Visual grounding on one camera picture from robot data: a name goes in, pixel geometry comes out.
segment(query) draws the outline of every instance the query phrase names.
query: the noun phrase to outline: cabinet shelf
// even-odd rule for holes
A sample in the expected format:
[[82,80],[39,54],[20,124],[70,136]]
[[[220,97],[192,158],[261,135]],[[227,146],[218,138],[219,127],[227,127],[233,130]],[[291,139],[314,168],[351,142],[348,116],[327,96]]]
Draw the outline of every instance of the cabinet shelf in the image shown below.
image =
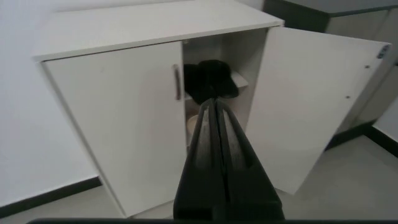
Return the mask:
[[[237,88],[242,89],[245,86],[248,86],[249,83],[246,81],[238,72],[232,71],[231,72],[231,78],[235,82],[235,85]],[[192,97],[188,94],[185,93],[185,100],[192,100]]]

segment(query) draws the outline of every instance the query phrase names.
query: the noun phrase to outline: cabinet door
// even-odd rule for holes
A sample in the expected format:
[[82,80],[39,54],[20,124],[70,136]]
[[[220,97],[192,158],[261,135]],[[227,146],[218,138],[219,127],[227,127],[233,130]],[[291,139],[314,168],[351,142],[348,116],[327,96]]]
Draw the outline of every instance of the cabinet door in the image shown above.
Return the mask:
[[298,190],[379,66],[384,46],[270,29],[246,134],[274,187]]
[[44,66],[123,215],[173,200],[186,156],[181,42]]

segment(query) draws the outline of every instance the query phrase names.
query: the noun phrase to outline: white wall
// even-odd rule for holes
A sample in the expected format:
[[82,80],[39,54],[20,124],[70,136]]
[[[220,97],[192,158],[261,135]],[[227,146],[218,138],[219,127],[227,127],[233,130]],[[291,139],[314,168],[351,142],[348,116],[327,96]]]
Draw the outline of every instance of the white wall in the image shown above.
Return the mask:
[[0,206],[96,176],[30,59],[49,13],[166,1],[0,0]]
[[398,98],[373,126],[398,142]]

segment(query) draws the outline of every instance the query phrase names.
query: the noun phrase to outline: gray floor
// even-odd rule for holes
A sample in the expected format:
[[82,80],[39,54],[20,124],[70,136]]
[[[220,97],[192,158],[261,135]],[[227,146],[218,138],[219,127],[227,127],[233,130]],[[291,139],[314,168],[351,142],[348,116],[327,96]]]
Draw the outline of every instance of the gray floor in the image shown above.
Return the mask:
[[[287,219],[398,220],[398,160],[366,137],[322,155],[295,195],[278,191]],[[165,218],[172,204],[137,218]],[[108,217],[119,214],[103,187],[3,218],[27,223],[40,217]]]

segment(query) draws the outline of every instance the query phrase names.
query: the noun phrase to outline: black cap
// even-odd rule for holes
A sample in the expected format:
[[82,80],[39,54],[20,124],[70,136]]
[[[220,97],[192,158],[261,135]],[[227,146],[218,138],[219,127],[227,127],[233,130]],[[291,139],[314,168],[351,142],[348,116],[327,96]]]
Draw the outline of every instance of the black cap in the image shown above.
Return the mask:
[[210,98],[216,98],[209,78],[200,71],[198,65],[184,65],[184,87],[185,91],[199,105]]
[[231,78],[229,65],[220,60],[205,60],[198,64],[200,73],[207,77],[217,96],[234,98],[239,90]]

